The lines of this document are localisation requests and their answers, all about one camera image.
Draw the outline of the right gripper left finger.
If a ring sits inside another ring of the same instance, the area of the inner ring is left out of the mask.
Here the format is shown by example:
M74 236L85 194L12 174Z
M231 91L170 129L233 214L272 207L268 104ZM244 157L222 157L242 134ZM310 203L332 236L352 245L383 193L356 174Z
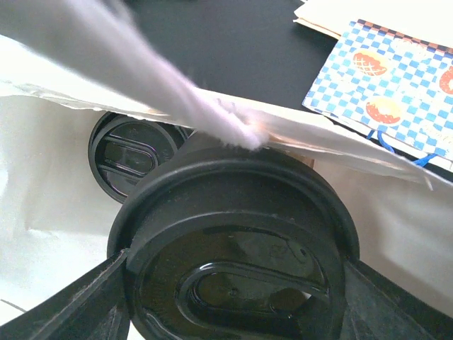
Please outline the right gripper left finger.
M1 326L2 339L126 339L130 316L122 250Z

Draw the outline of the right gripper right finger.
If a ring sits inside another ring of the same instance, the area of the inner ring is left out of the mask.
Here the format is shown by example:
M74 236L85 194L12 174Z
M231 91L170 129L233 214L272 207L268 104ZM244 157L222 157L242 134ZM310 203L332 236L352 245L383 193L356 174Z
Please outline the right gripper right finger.
M345 263L342 339L451 339L452 318L361 261Z

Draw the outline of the orange paper bag white handles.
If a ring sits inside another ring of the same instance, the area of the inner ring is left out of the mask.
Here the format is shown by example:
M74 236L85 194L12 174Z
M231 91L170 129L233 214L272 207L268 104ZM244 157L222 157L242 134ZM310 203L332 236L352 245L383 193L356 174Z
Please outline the orange paper bag white handles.
M31 98L6 98L1 112L8 168L1 227L15 230L13 238L1 238L1 277L27 312L111 256L128 255L128 249L108 253L124 203L98 185L88 162L89 137L103 114L76 116ZM195 133L173 158L191 140L223 147ZM344 273L347 261L361 261L452 318L452 260L443 259L440 235L452 231L452 192L418 184L406 192L394 178L365 183L364 174L332 163L312 170L336 192L357 231L360 254L344 260Z

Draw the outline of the paper coffee cup black sleeve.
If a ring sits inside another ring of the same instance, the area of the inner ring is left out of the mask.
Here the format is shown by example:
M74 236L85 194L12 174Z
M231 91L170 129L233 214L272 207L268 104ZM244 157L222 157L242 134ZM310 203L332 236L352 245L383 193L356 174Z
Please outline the paper coffee cup black sleeve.
M88 141L88 162L98 185L124 203L134 187L167 162L193 133L190 128L106 112Z

